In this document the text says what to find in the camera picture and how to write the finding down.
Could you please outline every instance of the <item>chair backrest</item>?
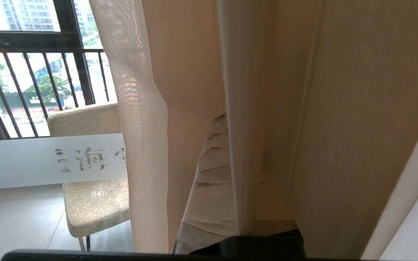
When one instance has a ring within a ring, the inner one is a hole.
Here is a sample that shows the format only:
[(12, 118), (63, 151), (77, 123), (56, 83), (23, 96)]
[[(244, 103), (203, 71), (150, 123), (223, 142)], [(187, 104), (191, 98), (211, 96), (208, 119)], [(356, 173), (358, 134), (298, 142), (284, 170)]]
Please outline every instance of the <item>chair backrest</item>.
[(117, 104), (88, 105), (48, 117), (52, 137), (121, 133)]

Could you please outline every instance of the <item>curtain fold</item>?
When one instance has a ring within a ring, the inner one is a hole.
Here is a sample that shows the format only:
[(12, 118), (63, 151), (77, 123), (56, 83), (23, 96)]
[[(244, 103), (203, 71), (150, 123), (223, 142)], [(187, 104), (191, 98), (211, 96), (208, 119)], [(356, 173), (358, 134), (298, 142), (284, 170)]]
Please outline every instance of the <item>curtain fold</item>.
[(275, 1), (220, 1), (219, 19), (239, 235), (251, 235), (272, 86)]
[(154, 83), (141, 1), (91, 1), (108, 55), (126, 146), (136, 252), (168, 251), (168, 111)]
[(167, 252), (176, 237), (201, 247), (182, 241), (192, 228), (180, 222), (204, 207), (188, 197), (211, 180), (195, 179), (198, 156), (225, 111), (235, 233), (294, 219), (321, 258), (357, 259), (372, 233), (391, 238), (377, 224), (418, 142), (418, 2), (90, 2), (118, 96), (136, 251)]

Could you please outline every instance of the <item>balcony railing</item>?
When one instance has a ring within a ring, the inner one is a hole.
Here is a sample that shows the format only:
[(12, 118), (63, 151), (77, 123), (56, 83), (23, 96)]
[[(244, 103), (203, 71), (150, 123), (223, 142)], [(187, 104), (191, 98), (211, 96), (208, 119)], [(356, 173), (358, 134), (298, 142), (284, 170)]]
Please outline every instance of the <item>balcony railing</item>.
[(102, 49), (0, 49), (0, 139), (48, 137), (50, 114), (115, 101), (108, 67)]

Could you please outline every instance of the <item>metal railing bar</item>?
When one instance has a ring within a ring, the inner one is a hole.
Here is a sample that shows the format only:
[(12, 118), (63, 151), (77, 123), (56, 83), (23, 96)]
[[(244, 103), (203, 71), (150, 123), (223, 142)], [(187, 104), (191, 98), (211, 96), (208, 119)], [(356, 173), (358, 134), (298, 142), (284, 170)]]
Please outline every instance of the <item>metal railing bar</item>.
[(5, 109), (6, 109), (7, 113), (8, 113), (8, 115), (9, 115), (9, 117), (11, 118), (11, 122), (12, 122), (12, 125), (13, 125), (16, 133), (17, 133), (17, 136), (19, 138), (21, 138), (22, 137), (21, 132), (19, 131), (19, 128), (17, 127), (16, 120), (14, 119), (14, 116), (12, 114), (11, 108), (10, 108), (10, 106), (8, 104), (8, 101), (7, 101), (6, 97), (5, 97), (5, 94), (3, 93), (3, 90), (1, 88), (1, 85), (0, 85), (0, 97), (1, 97), (1, 99), (3, 101), (3, 104), (5, 105)]
[(95, 94), (92, 89), (90, 72), (88, 70), (85, 53), (74, 53), (74, 61), (79, 74), (80, 87), (82, 88), (85, 105), (95, 104)]
[(53, 91), (55, 93), (56, 103), (58, 104), (59, 110), (63, 110), (63, 106), (61, 106), (61, 100), (58, 94), (58, 88), (56, 86), (55, 79), (53, 78), (53, 73), (51, 72), (50, 63), (48, 62), (48, 58), (46, 57), (46, 53), (43, 53), (43, 58), (45, 59), (46, 69), (48, 71), (48, 76), (50, 76), (51, 85), (53, 86)]
[(64, 68), (66, 70), (67, 79), (69, 80), (70, 91), (72, 92), (72, 97), (74, 98), (75, 107), (78, 108), (79, 104), (77, 103), (77, 96), (75, 95), (74, 85), (72, 84), (72, 79), (70, 77), (69, 66), (67, 65), (67, 61), (66, 61), (66, 54), (61, 53), (61, 56), (63, 57)]
[(103, 76), (104, 92), (106, 93), (106, 100), (109, 101), (108, 86), (106, 85), (106, 77), (104, 76), (103, 61), (101, 60), (101, 53), (98, 52), (98, 58), (100, 59), (101, 75)]
[(14, 85), (16, 86), (17, 94), (19, 94), (19, 99), (21, 99), (25, 114), (27, 114), (27, 118), (29, 119), (30, 127), (32, 127), (32, 131), (34, 132), (35, 137), (38, 137), (37, 129), (35, 128), (35, 124), (32, 121), (32, 115), (30, 114), (29, 107), (27, 107), (27, 103), (25, 102), (24, 95), (22, 94), (22, 91), (21, 91), (21, 87), (19, 86), (19, 83), (16, 79), (16, 74), (14, 73), (14, 70), (12, 69), (11, 61), (9, 61), (8, 54), (3, 53), (3, 56), (5, 57), (5, 61), (8, 66), (9, 73), (11, 74), (12, 80), (14, 81)]
[(32, 81), (34, 83), (35, 92), (37, 93), (38, 100), (40, 101), (40, 106), (42, 106), (43, 115), (45, 116), (46, 122), (48, 122), (48, 112), (46, 111), (45, 103), (43, 102), (42, 94), (40, 93), (40, 88), (38, 88), (37, 79), (35, 78), (34, 71), (32, 70), (32, 66), (30, 65), (29, 56), (27, 55), (27, 53), (23, 53), (23, 55), (25, 63), (29, 68), (30, 77), (32, 78)]
[(0, 53), (98, 53), (103, 49), (83, 48), (7, 48), (0, 49)]

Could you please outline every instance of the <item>window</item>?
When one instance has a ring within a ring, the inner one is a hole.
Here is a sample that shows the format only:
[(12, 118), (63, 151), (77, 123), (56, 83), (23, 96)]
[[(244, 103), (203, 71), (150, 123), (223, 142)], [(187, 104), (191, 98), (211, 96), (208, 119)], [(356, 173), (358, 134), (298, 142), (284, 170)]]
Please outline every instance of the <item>window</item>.
[[(77, 5), (77, 17), (74, 16), (75, 13), (66, 11), (68, 8), (74, 8), (72, 0), (54, 0), (54, 9), (49, 7), (53, 5), (45, 2), (32, 0), (29, 8), (25, 8), (27, 6), (22, 4), (22, 0), (6, 1), (9, 7), (12, 7), (12, 3), (18, 4), (21, 10), (18, 18), (15, 16), (16, 12), (4, 10), (5, 2), (0, 0), (0, 10), (4, 11), (2, 15), (6, 16), (0, 20), (0, 50), (7, 52), (21, 92), (30, 92), (27, 95), (31, 99), (20, 99), (4, 53), (0, 53), (0, 139), (48, 136), (50, 134), (46, 119), (50, 114), (85, 104), (101, 104), (115, 98), (112, 80), (109, 80), (111, 73), (108, 62), (103, 54), (103, 69), (100, 69), (98, 55), (102, 52), (102, 46), (88, 1), (78, 1), (80, 4)], [(69, 22), (76, 18), (84, 22), (80, 31), (79, 25)], [(36, 31), (36, 34), (24, 31)], [(36, 84), (41, 85), (38, 87), (47, 91), (40, 94), (40, 97), (35, 92), (27, 65), (33, 71)], [(57, 93), (53, 92), (49, 74), (55, 81)], [(8, 100), (7, 104), (2, 102), (2, 97)]]

